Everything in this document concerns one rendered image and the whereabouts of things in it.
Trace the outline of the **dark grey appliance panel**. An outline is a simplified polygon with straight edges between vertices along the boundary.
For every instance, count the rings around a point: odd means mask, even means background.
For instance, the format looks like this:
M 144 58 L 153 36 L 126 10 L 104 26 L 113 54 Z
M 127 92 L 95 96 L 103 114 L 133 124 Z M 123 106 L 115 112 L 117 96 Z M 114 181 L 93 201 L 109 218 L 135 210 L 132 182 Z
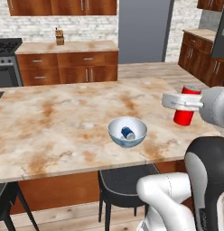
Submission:
M 210 56 L 212 58 L 224 58 L 224 7 Z

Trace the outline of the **small wooden wall cabinet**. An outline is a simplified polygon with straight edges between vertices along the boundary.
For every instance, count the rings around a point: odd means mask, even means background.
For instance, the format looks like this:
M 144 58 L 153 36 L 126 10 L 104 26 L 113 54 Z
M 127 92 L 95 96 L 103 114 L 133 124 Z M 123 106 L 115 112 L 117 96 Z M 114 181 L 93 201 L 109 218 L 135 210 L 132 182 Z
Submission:
M 198 0 L 199 9 L 221 12 L 224 7 L 224 0 Z

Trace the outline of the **wooden wall cabinet run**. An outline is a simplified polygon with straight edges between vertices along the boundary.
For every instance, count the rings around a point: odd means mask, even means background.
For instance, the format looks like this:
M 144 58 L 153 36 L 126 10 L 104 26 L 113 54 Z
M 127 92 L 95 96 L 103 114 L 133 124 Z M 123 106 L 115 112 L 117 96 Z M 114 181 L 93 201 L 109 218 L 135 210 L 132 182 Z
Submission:
M 11 16 L 116 15 L 117 0 L 7 0 Z

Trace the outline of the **black and steel stove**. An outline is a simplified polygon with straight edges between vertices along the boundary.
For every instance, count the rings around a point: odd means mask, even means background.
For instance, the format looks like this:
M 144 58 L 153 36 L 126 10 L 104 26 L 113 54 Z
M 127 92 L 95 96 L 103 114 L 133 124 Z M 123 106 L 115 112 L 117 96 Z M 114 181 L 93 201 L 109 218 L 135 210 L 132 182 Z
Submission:
M 0 88 L 22 87 L 23 82 L 16 50 L 22 45 L 21 38 L 0 39 Z

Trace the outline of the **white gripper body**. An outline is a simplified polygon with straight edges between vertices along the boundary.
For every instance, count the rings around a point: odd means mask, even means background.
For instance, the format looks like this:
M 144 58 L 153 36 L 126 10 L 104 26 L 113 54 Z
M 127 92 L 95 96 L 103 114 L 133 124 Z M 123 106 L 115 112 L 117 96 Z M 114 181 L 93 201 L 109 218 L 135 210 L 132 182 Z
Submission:
M 203 107 L 201 95 L 164 93 L 162 106 L 182 111 L 198 111 Z

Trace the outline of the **red soda can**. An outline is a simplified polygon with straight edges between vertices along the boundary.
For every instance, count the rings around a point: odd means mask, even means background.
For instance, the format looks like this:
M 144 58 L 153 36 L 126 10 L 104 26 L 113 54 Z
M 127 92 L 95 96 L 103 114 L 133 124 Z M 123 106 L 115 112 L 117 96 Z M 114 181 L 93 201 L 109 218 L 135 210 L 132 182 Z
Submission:
M 183 94 L 199 95 L 201 93 L 201 87 L 198 86 L 184 86 L 182 88 Z M 177 110 L 174 114 L 173 121 L 178 125 L 188 126 L 191 124 L 193 117 L 193 111 Z

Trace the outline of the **white and blue bowl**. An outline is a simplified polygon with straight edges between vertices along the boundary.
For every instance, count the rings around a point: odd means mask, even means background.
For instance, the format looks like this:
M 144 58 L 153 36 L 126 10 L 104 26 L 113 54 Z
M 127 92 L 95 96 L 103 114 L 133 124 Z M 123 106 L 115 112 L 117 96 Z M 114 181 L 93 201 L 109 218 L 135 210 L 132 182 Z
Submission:
M 135 140 L 127 140 L 122 134 L 123 127 L 129 127 L 135 133 Z M 108 133 L 111 139 L 123 148 L 132 148 L 140 144 L 147 135 L 147 126 L 143 121 L 135 117 L 123 116 L 112 120 L 108 125 Z

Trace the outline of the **wooden base cabinets with worktop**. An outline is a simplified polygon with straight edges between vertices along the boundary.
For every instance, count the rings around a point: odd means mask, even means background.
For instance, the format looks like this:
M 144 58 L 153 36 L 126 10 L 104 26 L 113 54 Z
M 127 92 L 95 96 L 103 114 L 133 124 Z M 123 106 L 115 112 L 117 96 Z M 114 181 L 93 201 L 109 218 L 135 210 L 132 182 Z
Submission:
M 184 30 L 178 65 L 208 87 L 224 81 L 224 58 L 210 56 L 216 33 L 207 29 Z

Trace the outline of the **wooden knife block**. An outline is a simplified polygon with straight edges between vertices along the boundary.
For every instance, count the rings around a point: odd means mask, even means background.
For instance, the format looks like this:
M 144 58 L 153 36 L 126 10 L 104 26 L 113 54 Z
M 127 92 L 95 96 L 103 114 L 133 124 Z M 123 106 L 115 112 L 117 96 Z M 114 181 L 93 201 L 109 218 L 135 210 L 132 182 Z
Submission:
M 56 44 L 63 45 L 64 44 L 64 36 L 63 30 L 59 30 L 58 28 L 55 29 L 55 37 L 56 37 Z

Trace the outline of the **black chair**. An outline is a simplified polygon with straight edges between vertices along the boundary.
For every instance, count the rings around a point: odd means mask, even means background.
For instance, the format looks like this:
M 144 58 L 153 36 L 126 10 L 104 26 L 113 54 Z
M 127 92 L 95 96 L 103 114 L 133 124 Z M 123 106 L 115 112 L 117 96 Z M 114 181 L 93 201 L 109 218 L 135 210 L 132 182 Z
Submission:
M 5 222 L 8 231 L 16 231 L 14 223 L 10 217 L 11 207 L 15 204 L 16 198 L 20 199 L 35 230 L 40 231 L 17 181 L 0 183 L 0 221 Z
M 105 231 L 109 231 L 110 228 L 112 205 L 119 208 L 132 208 L 134 216 L 137 208 L 144 206 L 147 215 L 149 206 L 138 197 L 136 183 L 145 176 L 159 173 L 153 163 L 98 171 L 98 221 L 101 221 L 103 204 L 106 204 Z

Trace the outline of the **grey fridge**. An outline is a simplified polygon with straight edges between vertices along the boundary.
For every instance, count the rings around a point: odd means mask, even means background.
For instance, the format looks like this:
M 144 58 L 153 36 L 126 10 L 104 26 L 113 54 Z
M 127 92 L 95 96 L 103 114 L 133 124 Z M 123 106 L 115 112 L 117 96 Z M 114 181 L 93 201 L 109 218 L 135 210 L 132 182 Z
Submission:
M 164 62 L 174 0 L 119 0 L 119 63 Z

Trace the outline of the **wooden base cabinet run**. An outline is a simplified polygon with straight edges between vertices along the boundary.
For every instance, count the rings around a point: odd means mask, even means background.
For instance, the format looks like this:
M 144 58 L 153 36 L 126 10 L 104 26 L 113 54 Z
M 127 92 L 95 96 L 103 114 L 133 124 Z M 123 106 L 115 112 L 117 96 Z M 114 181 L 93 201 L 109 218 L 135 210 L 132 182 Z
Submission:
M 117 80 L 118 47 L 112 41 L 24 42 L 15 55 L 25 86 Z

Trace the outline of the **wooden island counter base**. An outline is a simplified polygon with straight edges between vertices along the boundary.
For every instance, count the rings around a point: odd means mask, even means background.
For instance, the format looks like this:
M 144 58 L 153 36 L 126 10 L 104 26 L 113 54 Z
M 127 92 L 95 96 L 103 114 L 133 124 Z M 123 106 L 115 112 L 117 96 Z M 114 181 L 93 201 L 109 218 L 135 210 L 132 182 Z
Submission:
M 99 199 L 96 171 L 23 180 L 19 186 L 31 211 L 84 204 Z

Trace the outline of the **blue soda can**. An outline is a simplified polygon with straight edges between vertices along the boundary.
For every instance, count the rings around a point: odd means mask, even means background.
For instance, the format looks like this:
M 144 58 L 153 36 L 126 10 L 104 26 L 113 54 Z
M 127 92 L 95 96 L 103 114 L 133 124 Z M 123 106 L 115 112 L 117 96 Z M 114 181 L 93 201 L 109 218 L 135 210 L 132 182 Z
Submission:
M 127 140 L 135 140 L 135 133 L 127 126 L 123 127 L 121 129 L 121 134 L 127 139 Z

